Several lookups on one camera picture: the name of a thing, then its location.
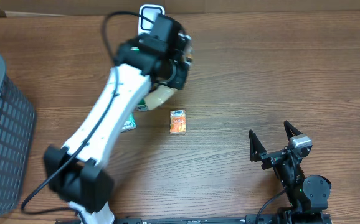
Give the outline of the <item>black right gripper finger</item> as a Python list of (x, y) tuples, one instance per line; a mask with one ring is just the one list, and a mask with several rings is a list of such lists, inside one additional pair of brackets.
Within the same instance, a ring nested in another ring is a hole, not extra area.
[(287, 134), (288, 140), (290, 140), (292, 137), (301, 135), (302, 132), (297, 130), (289, 121), (284, 121), (284, 128)]
[(252, 162), (261, 161), (262, 157), (266, 155), (267, 151), (263, 147), (257, 135), (252, 130), (249, 131), (249, 140), (250, 140), (250, 160)]

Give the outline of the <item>green lid jar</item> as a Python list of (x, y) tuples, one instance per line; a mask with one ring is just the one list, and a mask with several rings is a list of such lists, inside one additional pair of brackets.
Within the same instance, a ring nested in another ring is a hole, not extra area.
[(146, 104), (145, 100), (142, 99), (137, 105), (136, 105), (136, 110), (137, 111), (141, 111), (141, 112), (145, 112), (148, 111), (148, 105)]

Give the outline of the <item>orange tissue packet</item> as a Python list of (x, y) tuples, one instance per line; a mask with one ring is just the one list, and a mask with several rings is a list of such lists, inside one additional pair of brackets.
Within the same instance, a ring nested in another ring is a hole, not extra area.
[(186, 133), (186, 111), (174, 110), (170, 111), (170, 134)]

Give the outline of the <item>teal tissue packet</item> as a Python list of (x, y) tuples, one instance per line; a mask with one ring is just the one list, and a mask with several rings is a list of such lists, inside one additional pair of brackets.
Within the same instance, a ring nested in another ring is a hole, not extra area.
[(128, 119), (125, 121), (122, 129), (121, 129), (121, 132), (126, 132), (126, 131), (131, 131), (133, 129), (136, 129), (136, 121), (135, 121), (135, 118), (133, 116), (133, 113), (131, 113), (128, 117)]

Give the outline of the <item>clear snack bag brown label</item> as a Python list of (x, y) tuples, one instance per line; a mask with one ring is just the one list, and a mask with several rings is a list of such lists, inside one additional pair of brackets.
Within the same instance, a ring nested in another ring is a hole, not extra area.
[(169, 100), (176, 92), (175, 88), (160, 85), (144, 97), (144, 102), (149, 110), (153, 110)]

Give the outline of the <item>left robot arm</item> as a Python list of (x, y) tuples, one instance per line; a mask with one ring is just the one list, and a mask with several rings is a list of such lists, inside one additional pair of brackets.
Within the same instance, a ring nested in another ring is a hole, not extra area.
[(150, 31), (119, 45), (97, 102), (61, 148), (44, 154), (45, 181), (80, 223), (113, 223), (108, 201), (114, 181), (104, 170), (126, 120), (138, 103), (149, 110), (184, 88), (192, 64), (191, 38), (171, 17), (159, 14)]

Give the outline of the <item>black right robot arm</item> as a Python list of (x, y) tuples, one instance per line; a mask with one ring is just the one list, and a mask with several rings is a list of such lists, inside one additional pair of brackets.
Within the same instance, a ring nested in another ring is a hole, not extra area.
[[(262, 205), (255, 215), (246, 215), (246, 223), (331, 223), (328, 208), (331, 182), (322, 175), (305, 176), (300, 166), (313, 147), (312, 140), (297, 130), (289, 121), (284, 121), (288, 144), (281, 150), (268, 153), (257, 135), (250, 130), (250, 160), (261, 162), (262, 169), (273, 169), (283, 190)], [(285, 194), (288, 207), (280, 207), (275, 214), (264, 215), (264, 210), (278, 197)]]

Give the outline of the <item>white barcode scanner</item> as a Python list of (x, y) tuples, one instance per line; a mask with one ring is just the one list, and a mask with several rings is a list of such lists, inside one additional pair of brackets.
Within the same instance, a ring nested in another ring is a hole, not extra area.
[(144, 4), (139, 9), (138, 21), (138, 35), (143, 33), (150, 33), (153, 24), (150, 21), (155, 21), (158, 14), (165, 15), (166, 11), (163, 6), (158, 4)]

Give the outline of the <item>cardboard back panel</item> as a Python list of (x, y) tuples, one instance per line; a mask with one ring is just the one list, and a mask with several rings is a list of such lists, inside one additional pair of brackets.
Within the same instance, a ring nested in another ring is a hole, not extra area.
[(168, 14), (360, 10), (360, 0), (0, 0), (0, 17), (104, 15), (137, 12), (144, 4), (159, 4)]

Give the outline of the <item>dark grey plastic basket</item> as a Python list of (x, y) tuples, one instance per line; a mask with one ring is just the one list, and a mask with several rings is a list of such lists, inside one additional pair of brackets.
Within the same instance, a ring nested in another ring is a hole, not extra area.
[(0, 55), (0, 215), (19, 203), (35, 123), (32, 103), (7, 76)]

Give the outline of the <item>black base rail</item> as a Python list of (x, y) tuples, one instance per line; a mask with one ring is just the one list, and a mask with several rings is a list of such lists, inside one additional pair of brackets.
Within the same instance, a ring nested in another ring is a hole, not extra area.
[[(189, 219), (150, 219), (142, 220), (140, 218), (119, 218), (116, 219), (114, 224), (254, 224), (256, 215), (246, 215), (246, 217), (238, 218), (189, 218)], [(295, 217), (296, 222), (288, 223), (324, 223), (332, 224), (330, 215), (323, 215), (323, 219), (320, 220), (320, 216), (313, 216), (311, 218), (302, 218), (301, 216)], [(55, 224), (80, 224), (80, 220), (56, 220)], [(260, 215), (259, 224), (275, 224), (275, 223), (287, 223), (286, 221), (280, 221), (276, 215)]]

